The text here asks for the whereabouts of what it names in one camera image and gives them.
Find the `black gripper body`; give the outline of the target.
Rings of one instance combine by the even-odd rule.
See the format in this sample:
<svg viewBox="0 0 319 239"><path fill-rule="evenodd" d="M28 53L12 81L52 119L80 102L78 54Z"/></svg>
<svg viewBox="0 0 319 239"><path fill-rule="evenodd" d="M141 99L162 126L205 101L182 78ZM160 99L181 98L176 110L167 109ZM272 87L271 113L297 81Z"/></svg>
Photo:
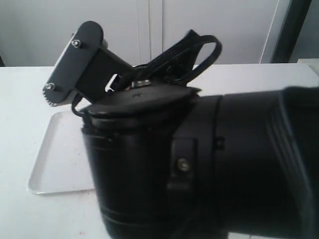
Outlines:
<svg viewBox="0 0 319 239"><path fill-rule="evenodd" d="M133 67L100 48L77 87L98 204L113 239L199 239L195 211L169 213L171 137L197 90L187 88L199 47L167 50Z"/></svg>

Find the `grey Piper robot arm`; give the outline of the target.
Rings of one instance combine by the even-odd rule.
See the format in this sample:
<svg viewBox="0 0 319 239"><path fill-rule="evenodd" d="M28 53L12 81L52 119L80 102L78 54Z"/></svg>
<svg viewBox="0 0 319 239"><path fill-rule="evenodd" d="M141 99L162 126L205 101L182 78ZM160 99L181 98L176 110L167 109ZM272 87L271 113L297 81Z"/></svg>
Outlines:
<svg viewBox="0 0 319 239"><path fill-rule="evenodd" d="M113 239L319 236L319 89L200 96L222 52L193 30L147 64L84 22L42 93L71 106Z"/></svg>

